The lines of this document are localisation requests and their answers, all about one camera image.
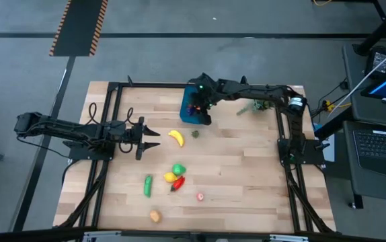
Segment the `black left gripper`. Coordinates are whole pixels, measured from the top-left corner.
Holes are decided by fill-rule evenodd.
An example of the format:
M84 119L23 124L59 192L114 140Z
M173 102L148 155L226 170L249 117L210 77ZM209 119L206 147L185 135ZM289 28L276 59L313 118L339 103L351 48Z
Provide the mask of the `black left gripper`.
M127 154L132 151L133 146L137 146L135 153L135 159L140 160L142 158L143 151L152 147L159 146L159 143L142 143L142 137L145 136L160 136L158 132L151 130L147 125L144 125L145 118L141 116L139 121L134 123L131 128L127 128L125 123L111 128L110 136L111 141L118 143L118 149ZM122 144L130 145L129 150L122 149Z

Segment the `blue plastic tupperware container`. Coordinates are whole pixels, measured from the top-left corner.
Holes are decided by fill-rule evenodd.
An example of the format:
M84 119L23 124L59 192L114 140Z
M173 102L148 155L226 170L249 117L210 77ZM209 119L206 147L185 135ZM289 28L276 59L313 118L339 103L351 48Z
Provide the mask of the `blue plastic tupperware container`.
M191 116L187 114L188 105L192 105L191 95L195 92L196 92L196 88L194 86L187 86L184 89L184 95L182 98L182 104L181 104L181 108L180 108L180 118L185 123L201 124L199 121L199 115L198 114L194 113Z

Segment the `yellow toy banana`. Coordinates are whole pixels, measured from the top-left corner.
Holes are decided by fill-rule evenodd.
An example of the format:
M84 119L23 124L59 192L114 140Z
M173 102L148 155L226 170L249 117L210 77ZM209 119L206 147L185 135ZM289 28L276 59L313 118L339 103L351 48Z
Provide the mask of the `yellow toy banana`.
M182 135L179 131L177 131L177 130L171 130L171 131L168 133L168 135L169 135L170 137L176 139L180 147L183 147L183 146L184 146L185 140L184 140L183 135Z

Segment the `green toy cucumber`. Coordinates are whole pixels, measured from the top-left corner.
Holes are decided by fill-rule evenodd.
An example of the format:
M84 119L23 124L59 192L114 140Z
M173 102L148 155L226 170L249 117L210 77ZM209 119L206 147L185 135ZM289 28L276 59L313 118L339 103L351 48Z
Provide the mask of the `green toy cucumber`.
M153 183L153 176L152 175L147 175L145 177L145 181L144 181L143 193L148 198L151 197L152 183Z

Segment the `red toy chili pepper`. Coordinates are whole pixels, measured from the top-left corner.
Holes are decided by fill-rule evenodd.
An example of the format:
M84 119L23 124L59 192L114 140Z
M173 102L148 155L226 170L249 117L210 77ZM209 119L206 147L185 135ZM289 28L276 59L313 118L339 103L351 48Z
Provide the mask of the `red toy chili pepper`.
M184 176L180 176L172 185L171 185L171 188L170 188L170 191L171 192L175 192L177 190L179 190L183 185L184 185L184 182L185 182L185 177Z

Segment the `dark grey equipment cart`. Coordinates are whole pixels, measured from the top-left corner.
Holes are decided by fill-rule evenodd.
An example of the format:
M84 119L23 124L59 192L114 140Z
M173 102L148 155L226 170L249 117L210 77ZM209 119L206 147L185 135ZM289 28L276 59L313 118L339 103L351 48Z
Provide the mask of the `dark grey equipment cart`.
M359 196L386 200L386 175L359 165L353 133L356 129L386 131L386 104L379 99L361 96L359 90L350 96L350 101L352 118L343 122L342 126L348 150L352 190Z

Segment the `thin white rod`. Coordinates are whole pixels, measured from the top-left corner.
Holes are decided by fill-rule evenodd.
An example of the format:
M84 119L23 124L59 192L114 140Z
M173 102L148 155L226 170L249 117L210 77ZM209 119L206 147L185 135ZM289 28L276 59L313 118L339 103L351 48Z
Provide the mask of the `thin white rod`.
M342 101L338 103L335 108L339 108L340 106L344 106L344 102L347 98L349 98L355 91L361 88L362 84L372 75L379 73L380 75L386 74L386 54L381 54L377 51L372 50L370 55L372 56L367 63L371 64L370 70L365 70L365 75L363 79L352 88L352 90L346 94Z

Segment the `black laptop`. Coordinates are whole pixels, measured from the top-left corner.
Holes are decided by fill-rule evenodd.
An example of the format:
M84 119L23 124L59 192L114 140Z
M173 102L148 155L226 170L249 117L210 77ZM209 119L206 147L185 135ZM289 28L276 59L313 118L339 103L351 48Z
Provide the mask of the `black laptop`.
M358 166L386 175L386 126L345 122L343 127Z

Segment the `black power adapter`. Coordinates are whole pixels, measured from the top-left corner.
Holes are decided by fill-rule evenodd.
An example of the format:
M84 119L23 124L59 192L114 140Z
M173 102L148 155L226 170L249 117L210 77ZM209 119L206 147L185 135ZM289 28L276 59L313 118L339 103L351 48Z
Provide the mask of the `black power adapter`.
M365 74L371 73L369 75L370 79L380 79L386 74L386 61L380 65L377 69L372 71L377 65L386 59L386 47L376 46L371 49L369 52Z

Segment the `black diagonal stand beam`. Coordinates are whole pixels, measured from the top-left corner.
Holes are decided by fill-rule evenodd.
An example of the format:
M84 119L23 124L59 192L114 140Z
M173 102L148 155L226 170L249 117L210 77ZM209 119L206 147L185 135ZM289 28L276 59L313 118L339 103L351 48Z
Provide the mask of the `black diagonal stand beam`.
M386 38L386 15L378 0L371 0L371 2L374 4L377 12L379 13L382 23L374 32L368 35L361 44L353 45L353 50L355 53L361 56L366 56L377 42L379 42L382 38Z

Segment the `black aluminium table frame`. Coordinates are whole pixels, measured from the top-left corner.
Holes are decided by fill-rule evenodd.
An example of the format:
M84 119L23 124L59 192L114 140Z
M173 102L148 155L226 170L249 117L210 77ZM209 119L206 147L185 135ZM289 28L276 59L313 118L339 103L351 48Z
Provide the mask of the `black aluminium table frame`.
M159 146L146 150L140 160L135 151L114 151L102 194L89 205L86 224L101 229L146 231L194 231L241 233L291 233L291 205L277 140L286 118L274 110L236 113L247 100L219 102L210 110L209 126L182 122L179 116L184 86L179 83L135 83L116 85L93 81L85 105L96 104L98 112L124 119L141 116L160 136ZM179 131L185 140L180 147L170 137ZM198 138L192 131L199 132ZM163 175L181 164L184 185L171 192ZM144 195L144 181L153 176L151 197ZM196 195L204 195L198 201ZM150 212L161 213L154 223Z

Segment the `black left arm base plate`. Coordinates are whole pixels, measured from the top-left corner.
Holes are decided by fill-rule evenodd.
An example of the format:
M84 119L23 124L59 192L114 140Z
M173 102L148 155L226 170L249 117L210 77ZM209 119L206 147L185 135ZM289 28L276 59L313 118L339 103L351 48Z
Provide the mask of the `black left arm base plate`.
M64 140L63 144L70 148L68 158L72 160L111 160L115 151L113 143L95 148L70 140Z

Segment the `silver metal bracket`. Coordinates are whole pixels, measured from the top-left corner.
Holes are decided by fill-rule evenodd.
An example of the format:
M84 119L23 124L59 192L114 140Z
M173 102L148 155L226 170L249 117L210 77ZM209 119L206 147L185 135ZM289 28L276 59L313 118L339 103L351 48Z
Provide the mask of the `silver metal bracket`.
M98 239L120 237L121 231L89 231L83 234L82 242L96 242Z
M269 242L309 242L309 238L296 235L271 234L269 236Z

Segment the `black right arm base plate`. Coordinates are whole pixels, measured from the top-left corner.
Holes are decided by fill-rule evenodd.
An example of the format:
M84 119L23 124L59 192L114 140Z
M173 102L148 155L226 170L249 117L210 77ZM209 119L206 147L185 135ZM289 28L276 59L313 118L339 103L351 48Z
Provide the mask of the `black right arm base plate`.
M283 164L323 165L323 149L326 145L319 140L304 140L296 143L294 139L278 139L278 155Z

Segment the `black front rail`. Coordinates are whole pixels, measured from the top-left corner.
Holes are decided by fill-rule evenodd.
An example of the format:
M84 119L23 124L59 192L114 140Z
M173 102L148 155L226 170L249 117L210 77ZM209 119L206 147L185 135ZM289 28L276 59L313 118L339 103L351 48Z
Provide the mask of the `black front rail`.
M82 239L83 234L89 231L110 231L99 230L94 227L75 227L75 228L53 228L35 231L20 231L0 233L0 242L64 242ZM208 238L225 239L260 239L269 241L269 236L274 233L216 233L216 232L170 232L170 231L136 231L119 230L121 237L170 237L174 239L189 239L191 241L203 242ZM309 242L386 242L386 239L373 239L366 237L355 237L342 235L339 233L316 233L309 231L299 231L292 234L276 235L296 235L308 237Z

